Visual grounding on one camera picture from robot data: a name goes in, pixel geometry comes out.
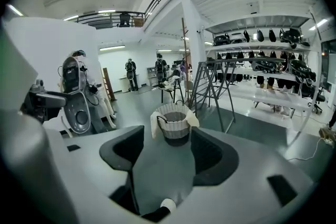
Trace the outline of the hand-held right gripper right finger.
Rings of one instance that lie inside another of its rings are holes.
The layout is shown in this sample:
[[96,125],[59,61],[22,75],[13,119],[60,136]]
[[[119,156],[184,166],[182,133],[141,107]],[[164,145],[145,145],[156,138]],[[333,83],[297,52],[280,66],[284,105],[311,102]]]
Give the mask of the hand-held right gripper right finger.
[[269,147],[194,128],[193,189],[162,224],[282,224],[309,195],[313,182]]

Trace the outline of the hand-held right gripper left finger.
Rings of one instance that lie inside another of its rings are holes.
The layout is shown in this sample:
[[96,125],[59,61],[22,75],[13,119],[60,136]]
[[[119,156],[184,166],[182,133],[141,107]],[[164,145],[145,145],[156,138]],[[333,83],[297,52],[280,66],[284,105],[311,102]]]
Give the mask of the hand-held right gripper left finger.
[[50,159],[62,183],[65,201],[52,212],[56,224],[145,224],[138,213],[121,205],[127,197],[134,207],[132,168],[144,141],[144,127],[75,138],[47,130]]

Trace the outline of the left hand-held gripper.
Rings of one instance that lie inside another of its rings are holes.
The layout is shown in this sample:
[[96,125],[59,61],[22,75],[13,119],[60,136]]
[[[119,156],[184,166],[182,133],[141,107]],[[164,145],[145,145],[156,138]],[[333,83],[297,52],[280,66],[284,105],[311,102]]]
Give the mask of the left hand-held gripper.
[[41,124],[56,118],[60,108],[66,106],[66,98],[58,93],[47,91],[42,79],[37,79],[26,94],[20,108],[21,113],[37,119]]

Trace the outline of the grey metal drying rack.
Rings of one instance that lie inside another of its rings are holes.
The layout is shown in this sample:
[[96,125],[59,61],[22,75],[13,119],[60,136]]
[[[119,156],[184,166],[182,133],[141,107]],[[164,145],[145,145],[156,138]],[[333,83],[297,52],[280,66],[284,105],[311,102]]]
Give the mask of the grey metal drying rack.
[[[203,107],[206,100],[214,100],[217,114],[221,126],[221,131],[227,133],[233,123],[236,122],[235,110],[233,105],[233,94],[235,93],[232,80],[234,74],[242,74],[238,70],[237,64],[241,62],[252,63],[283,63],[283,59],[269,57],[239,58],[239,59],[221,59],[203,61],[198,63],[196,75],[193,78],[193,90],[188,101],[188,107],[193,108],[197,113]],[[222,96],[228,96],[232,111],[232,119],[227,127],[224,127],[223,119],[220,113],[219,99]]]

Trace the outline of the wooden ladder rack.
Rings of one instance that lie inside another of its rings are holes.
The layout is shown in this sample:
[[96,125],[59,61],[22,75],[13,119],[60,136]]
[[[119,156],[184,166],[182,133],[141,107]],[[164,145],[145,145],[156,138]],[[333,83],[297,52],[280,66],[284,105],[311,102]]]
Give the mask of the wooden ladder rack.
[[102,78],[103,78],[104,87],[105,87],[105,90],[106,90],[106,93],[107,93],[107,96],[108,96],[109,100],[111,102],[115,101],[116,98],[115,98],[114,93],[113,93],[113,89],[112,89],[112,86],[111,86],[111,82],[110,82],[110,79],[109,79],[107,68],[102,68]]

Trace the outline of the open grey shell backpack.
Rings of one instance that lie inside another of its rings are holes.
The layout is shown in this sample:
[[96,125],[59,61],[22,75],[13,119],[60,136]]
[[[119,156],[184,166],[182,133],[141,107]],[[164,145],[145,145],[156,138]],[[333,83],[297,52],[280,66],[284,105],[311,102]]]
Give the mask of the open grey shell backpack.
[[70,128],[77,134],[90,129],[91,117],[85,96],[87,86],[86,69],[75,57],[68,57],[62,65],[62,91],[67,95],[64,107]]

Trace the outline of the white cabinet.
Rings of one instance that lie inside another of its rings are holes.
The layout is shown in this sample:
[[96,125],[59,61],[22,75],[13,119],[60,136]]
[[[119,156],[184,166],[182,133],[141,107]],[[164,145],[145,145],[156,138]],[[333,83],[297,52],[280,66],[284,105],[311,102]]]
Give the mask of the white cabinet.
[[126,76],[123,76],[119,78],[118,80],[119,80],[119,84],[121,87],[121,92],[122,93],[129,92],[129,87],[130,87],[129,79]]

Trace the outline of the person's white right shoe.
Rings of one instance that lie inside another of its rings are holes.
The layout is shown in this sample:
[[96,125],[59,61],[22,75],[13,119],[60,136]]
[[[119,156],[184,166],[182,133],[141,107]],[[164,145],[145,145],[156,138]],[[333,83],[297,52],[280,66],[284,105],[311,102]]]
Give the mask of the person's white right shoe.
[[177,208],[175,201],[173,199],[170,199],[170,198],[165,198],[161,202],[160,207],[161,208],[166,208],[167,210],[169,210],[169,212],[173,212]]

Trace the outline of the white woven laundry basket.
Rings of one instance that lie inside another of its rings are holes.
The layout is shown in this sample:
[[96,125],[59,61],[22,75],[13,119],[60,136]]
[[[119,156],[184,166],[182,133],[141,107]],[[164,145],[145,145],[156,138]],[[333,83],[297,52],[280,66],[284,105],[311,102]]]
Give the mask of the white woven laundry basket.
[[192,128],[185,120],[188,110],[190,109],[187,106],[179,103],[170,103],[157,108],[155,111],[166,117],[166,120],[162,117],[157,118],[159,125],[157,135],[161,131],[165,138],[171,140],[187,136]]

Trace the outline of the black stool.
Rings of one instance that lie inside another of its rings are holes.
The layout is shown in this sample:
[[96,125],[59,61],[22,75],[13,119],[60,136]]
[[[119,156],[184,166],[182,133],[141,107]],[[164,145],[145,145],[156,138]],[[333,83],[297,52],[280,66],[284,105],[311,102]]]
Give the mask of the black stool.
[[[159,89],[161,90],[161,103],[163,103],[164,92],[166,92],[170,95],[173,103],[178,103],[178,102],[184,103],[184,96],[183,96],[183,93],[182,93],[182,88],[181,88],[181,83],[180,82],[178,84],[176,84],[173,91],[165,91],[161,88],[159,88]],[[178,91],[180,92],[180,95],[181,95],[180,99],[177,99],[177,92]]]

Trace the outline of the black office chair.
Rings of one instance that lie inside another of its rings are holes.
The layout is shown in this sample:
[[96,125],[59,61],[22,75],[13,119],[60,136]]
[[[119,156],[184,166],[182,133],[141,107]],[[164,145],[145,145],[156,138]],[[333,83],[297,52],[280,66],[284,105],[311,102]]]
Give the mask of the black office chair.
[[130,19],[131,19],[131,15],[128,13],[121,13],[119,15],[120,18],[120,22],[118,24],[119,27],[130,27]]
[[324,96],[324,87],[319,87],[318,89],[316,87],[311,87],[308,97],[313,100],[315,93],[317,93],[317,96],[313,105],[312,113],[320,115],[323,112],[323,109],[320,107],[320,103],[326,101]]

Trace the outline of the pile of white cloth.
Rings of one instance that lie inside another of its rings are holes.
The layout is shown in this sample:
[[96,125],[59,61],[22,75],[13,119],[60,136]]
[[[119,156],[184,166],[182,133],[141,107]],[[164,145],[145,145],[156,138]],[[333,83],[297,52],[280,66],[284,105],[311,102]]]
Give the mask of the pile of white cloth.
[[169,78],[164,78],[162,82],[159,83],[159,88],[165,91],[173,91],[176,84],[180,82],[178,76],[172,76]]

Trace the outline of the white metal shelving unit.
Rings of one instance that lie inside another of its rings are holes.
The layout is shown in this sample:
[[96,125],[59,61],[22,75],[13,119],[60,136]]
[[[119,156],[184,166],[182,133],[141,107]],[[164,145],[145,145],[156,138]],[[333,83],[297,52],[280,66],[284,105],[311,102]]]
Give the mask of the white metal shelving unit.
[[[313,42],[310,47],[304,45],[297,45],[296,49],[292,49],[288,43],[285,42],[245,42],[240,44],[222,45],[206,48],[206,57],[215,57],[219,52],[250,52],[250,51],[275,51],[275,52],[295,52],[295,53],[307,53],[308,56],[316,57],[316,81],[312,84],[314,87],[318,87],[321,79],[322,68],[322,54],[321,54],[321,40],[319,36],[319,30],[315,30],[313,36]],[[263,71],[253,71],[252,68],[231,67],[227,68],[227,71],[231,74],[249,75],[252,77],[262,76],[265,79],[269,77],[282,80],[295,81],[295,76],[288,72],[280,73],[264,73]],[[317,92],[314,93],[313,99],[309,101],[302,97],[301,93],[294,94],[289,92],[283,92],[278,90],[267,90],[252,86],[234,86],[233,89],[226,91],[223,95],[229,95],[231,97],[252,100],[255,105],[259,103],[266,103],[271,105],[285,106],[290,109],[301,111],[306,113],[306,119],[309,118],[313,110],[313,104],[317,99]]]

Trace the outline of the wooden coat stand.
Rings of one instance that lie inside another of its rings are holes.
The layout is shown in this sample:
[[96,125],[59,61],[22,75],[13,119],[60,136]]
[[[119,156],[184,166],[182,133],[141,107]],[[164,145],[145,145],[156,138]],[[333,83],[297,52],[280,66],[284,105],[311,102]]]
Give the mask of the wooden coat stand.
[[181,18],[182,21],[182,40],[184,45],[184,66],[185,66],[185,74],[186,74],[186,92],[187,92],[187,99],[186,103],[189,104],[190,101],[190,94],[189,94],[189,81],[188,81],[188,62],[187,62],[187,46],[186,46],[186,32],[185,32],[185,25],[184,25],[184,18]]

